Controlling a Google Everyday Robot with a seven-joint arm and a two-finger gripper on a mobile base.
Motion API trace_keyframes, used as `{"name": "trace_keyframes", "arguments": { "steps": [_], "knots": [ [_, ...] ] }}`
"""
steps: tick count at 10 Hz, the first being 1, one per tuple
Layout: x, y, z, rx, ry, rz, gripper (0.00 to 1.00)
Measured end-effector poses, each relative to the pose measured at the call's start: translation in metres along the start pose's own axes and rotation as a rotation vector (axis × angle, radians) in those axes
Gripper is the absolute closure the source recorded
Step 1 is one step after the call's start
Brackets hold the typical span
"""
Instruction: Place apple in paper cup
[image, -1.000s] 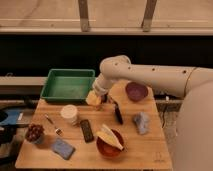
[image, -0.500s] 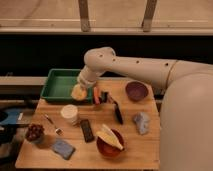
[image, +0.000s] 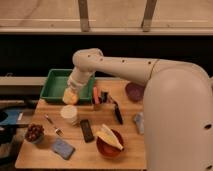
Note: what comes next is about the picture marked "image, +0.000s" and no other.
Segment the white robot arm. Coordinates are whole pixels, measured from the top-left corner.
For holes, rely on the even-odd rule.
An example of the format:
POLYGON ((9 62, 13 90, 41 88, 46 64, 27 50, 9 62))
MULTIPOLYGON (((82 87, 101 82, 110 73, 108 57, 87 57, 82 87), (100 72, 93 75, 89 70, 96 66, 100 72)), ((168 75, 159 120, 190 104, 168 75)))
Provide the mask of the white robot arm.
POLYGON ((78 50, 68 87, 80 91, 99 71, 145 87, 147 171, 213 171, 213 88, 207 72, 182 61, 106 57, 78 50))

